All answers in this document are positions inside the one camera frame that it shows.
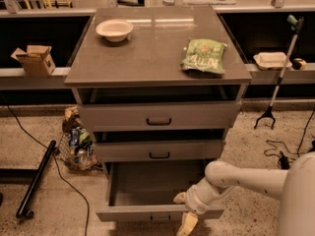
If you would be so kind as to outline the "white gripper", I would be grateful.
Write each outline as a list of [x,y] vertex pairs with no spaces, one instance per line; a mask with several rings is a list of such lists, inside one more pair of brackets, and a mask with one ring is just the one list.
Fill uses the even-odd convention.
[[181,226],[176,236],[189,236],[198,223],[198,215],[206,213],[212,202],[223,198],[231,190],[231,186],[218,187],[204,177],[200,182],[192,185],[186,193],[177,194],[173,201],[176,204],[185,204],[190,211],[182,214]]

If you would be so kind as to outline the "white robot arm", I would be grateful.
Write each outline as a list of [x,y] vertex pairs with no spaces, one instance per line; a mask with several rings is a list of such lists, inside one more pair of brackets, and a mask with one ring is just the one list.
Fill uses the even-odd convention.
[[188,236],[211,203],[233,187],[251,190],[281,202],[277,236],[315,236],[315,153],[299,157],[288,170],[239,168],[213,161],[205,176],[175,196],[188,210],[182,215],[176,236]]

